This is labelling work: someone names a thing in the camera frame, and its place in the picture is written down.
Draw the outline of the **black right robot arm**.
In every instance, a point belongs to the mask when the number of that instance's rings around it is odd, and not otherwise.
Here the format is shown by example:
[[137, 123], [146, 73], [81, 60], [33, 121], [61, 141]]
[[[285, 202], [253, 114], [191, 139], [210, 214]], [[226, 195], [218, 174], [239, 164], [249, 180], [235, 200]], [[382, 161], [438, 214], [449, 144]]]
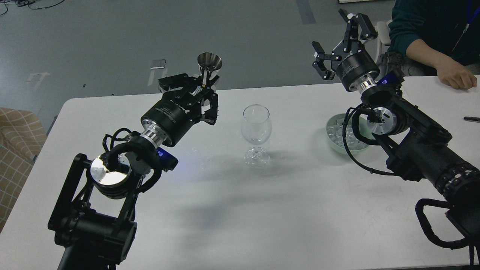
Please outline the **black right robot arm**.
[[[338, 11], [346, 22], [344, 38], [331, 53], [319, 42], [312, 42], [312, 66], [324, 80], [337, 75], [345, 89], [358, 91], [361, 103], [349, 108], [344, 122], [351, 122], [353, 133], [367, 145], [381, 146], [388, 155], [388, 171], [359, 166], [381, 176], [398, 176], [407, 181], [429, 180], [444, 201], [420, 199], [415, 213], [427, 239], [451, 250], [469, 248], [471, 270], [479, 257], [479, 169], [448, 147], [451, 133], [402, 96], [404, 76], [396, 69], [377, 80], [380, 70], [366, 52], [364, 41], [376, 39], [378, 32], [362, 13]], [[463, 239], [443, 241], [432, 230], [425, 206], [446, 209], [446, 217]]]

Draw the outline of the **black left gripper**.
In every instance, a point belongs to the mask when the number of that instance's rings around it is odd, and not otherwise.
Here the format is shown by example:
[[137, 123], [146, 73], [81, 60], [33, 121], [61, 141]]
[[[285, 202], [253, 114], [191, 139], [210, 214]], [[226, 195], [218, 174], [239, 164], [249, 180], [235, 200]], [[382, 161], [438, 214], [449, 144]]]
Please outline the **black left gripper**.
[[161, 99], [141, 118], [141, 137], [154, 147], [174, 147], [200, 121], [216, 124], [218, 94], [210, 87], [199, 87], [196, 77], [182, 73], [158, 79], [158, 90], [163, 93]]

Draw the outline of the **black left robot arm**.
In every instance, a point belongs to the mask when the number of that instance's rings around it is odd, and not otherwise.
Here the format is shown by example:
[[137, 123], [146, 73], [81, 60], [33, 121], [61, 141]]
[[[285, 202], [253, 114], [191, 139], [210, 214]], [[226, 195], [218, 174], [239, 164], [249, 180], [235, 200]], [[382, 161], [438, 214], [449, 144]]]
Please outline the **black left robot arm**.
[[103, 137], [103, 153], [74, 157], [48, 222], [65, 248], [60, 270], [114, 270], [127, 257], [137, 232], [137, 199], [178, 159], [175, 146], [195, 124], [214, 125], [217, 70], [159, 79], [161, 99], [141, 118], [143, 130], [120, 128]]

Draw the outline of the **person's bare hand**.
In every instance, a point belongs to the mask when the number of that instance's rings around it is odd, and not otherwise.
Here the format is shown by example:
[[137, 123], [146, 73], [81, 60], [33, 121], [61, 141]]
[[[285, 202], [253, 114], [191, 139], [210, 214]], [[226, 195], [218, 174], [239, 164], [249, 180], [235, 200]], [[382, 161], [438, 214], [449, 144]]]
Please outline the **person's bare hand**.
[[468, 90], [478, 86], [477, 78], [455, 60], [447, 59], [436, 65], [440, 82], [456, 90]]

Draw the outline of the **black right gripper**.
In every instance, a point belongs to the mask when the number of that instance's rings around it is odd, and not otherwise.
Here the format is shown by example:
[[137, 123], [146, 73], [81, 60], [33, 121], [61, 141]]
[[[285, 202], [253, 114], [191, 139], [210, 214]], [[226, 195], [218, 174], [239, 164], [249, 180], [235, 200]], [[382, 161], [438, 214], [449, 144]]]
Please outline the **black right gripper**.
[[[376, 39], [378, 32], [370, 18], [363, 13], [348, 13], [345, 9], [339, 9], [338, 13], [346, 22], [343, 40], [332, 54], [326, 54], [319, 42], [312, 41], [315, 50], [312, 67], [324, 80], [333, 80], [336, 74], [343, 87], [353, 92], [358, 90], [360, 82], [367, 78], [373, 81], [379, 76], [379, 67], [365, 50], [365, 42]], [[325, 60], [331, 61], [332, 70], [326, 68]]]

